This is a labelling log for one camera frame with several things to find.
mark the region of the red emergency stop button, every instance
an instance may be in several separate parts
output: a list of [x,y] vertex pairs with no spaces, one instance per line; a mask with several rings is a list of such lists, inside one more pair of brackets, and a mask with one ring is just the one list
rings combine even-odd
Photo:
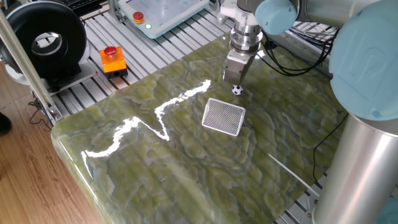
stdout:
[[135,12],[132,15],[132,19],[134,22],[140,24],[140,23],[144,22],[144,15],[142,12]]
[[116,55],[117,51],[118,50],[116,50],[116,47],[107,47],[107,48],[104,49],[104,53],[107,56],[114,56],[114,55]]

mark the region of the soccer ball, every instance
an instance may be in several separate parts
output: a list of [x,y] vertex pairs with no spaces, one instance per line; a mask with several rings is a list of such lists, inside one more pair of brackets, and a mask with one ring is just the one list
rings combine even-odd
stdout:
[[241,85],[232,85],[232,93],[235,95],[240,95],[243,92],[243,87]]

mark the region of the marble surface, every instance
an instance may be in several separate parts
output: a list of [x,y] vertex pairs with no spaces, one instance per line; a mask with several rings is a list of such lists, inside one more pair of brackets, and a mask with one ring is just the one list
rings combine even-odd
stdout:
[[[105,223],[272,223],[305,187],[268,154],[312,185],[312,149],[345,115],[329,80],[316,71],[283,77],[257,58],[234,96],[222,79],[228,42],[224,35],[54,126],[56,151]],[[246,108],[237,137],[201,126],[208,98]],[[341,132],[319,147],[317,176]]]

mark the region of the black cable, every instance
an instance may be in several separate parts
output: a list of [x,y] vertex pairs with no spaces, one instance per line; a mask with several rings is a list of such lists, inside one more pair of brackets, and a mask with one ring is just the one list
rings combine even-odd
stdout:
[[33,120],[33,118],[36,116],[36,114],[39,112],[39,111],[42,111],[42,106],[40,105],[40,103],[39,103],[39,100],[38,99],[35,99],[35,101],[31,101],[31,102],[29,102],[28,103],[28,105],[29,106],[34,106],[34,107],[36,107],[36,111],[35,111],[35,113],[33,113],[33,115],[30,117],[30,119],[29,119],[29,123],[30,124],[40,124],[41,122],[43,122],[44,123],[44,130],[45,131],[47,131],[47,132],[49,132],[49,131],[51,131],[51,127],[49,126],[49,122],[47,121],[44,121],[43,119],[41,119],[40,118],[40,120],[38,121],[38,122],[33,122],[32,120]]
[[[268,38],[268,36],[267,36],[267,34],[264,33],[264,35],[265,35],[267,41],[270,41],[269,38]],[[330,49],[331,49],[331,48],[328,50],[328,52],[326,53],[326,55],[325,55],[325,49],[326,49],[326,45],[323,46],[323,48],[322,48],[322,53],[321,53],[319,59],[314,63],[314,65],[312,65],[312,66],[309,67],[309,68],[297,69],[297,70],[289,69],[289,68],[283,67],[283,66],[277,61],[277,59],[276,59],[276,57],[275,57],[275,55],[274,55],[274,53],[273,53],[272,50],[270,50],[269,52],[268,52],[268,50],[266,50],[266,52],[268,53],[268,55],[269,55],[269,57],[272,59],[272,61],[273,61],[273,62],[279,67],[279,69],[284,73],[285,76],[295,77],[295,76],[303,75],[303,74],[309,72],[310,70],[312,70],[312,69],[314,69],[316,66],[318,66],[320,63],[322,63],[322,62],[324,61],[324,59],[327,57],[327,55],[330,53]],[[290,73],[290,72],[287,72],[286,70],[297,71],[297,72],[300,72],[300,73]]]
[[[262,30],[262,33],[264,34],[264,37],[266,38],[266,41],[267,41],[267,42],[270,42],[271,40],[268,38],[267,34],[266,34],[263,30]],[[319,66],[320,64],[322,64],[322,62],[327,58],[327,56],[330,54],[330,51],[331,51],[331,48],[332,48],[332,46],[333,46],[333,42],[334,42],[334,40],[335,40],[335,38],[336,38],[337,33],[338,33],[338,30],[336,31],[336,33],[334,34],[333,37],[329,38],[328,40],[326,40],[326,41],[323,43],[322,52],[321,52],[321,54],[320,54],[318,60],[317,60],[313,65],[311,65],[311,66],[308,67],[308,68],[291,69],[291,68],[287,68],[287,67],[282,66],[282,65],[277,61],[277,59],[276,59],[276,57],[275,57],[275,55],[274,55],[272,49],[268,50],[268,49],[265,47],[265,43],[263,43],[263,42],[261,42],[261,44],[262,44],[262,46],[264,47],[264,49],[265,49],[265,51],[266,51],[268,57],[271,58],[271,60],[276,64],[276,66],[278,67],[278,69],[276,69],[275,67],[273,67],[270,63],[266,62],[259,54],[258,54],[258,56],[261,58],[261,60],[262,60],[263,62],[265,62],[268,66],[270,66],[270,68],[272,68],[273,70],[275,70],[276,72],[278,72],[278,73],[281,74],[281,75],[285,75],[285,76],[288,76],[288,77],[296,77],[296,76],[299,76],[299,75],[303,75],[303,74],[308,73],[308,72],[311,71],[312,69],[316,68],[316,67]]]
[[315,152],[317,151],[318,147],[319,147],[320,145],[322,145],[322,143],[325,142],[326,139],[327,139],[329,136],[331,136],[331,135],[344,123],[344,121],[346,120],[347,116],[348,116],[348,113],[347,113],[346,116],[343,118],[343,120],[334,128],[334,130],[332,130],[331,133],[329,133],[324,139],[322,139],[322,141],[321,141],[319,144],[317,144],[317,146],[315,146],[315,148],[313,148],[313,169],[312,169],[312,177],[313,177],[313,179],[315,180],[315,184],[316,184],[319,188],[321,188],[321,189],[322,189],[322,186],[319,184],[317,178],[315,177],[315,164],[316,164],[316,162],[315,162]]

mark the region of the mesh card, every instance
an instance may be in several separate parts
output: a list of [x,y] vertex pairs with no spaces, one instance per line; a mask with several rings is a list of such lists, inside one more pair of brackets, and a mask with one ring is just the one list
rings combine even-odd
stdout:
[[209,98],[201,125],[237,136],[241,130],[245,112],[246,109],[243,107]]

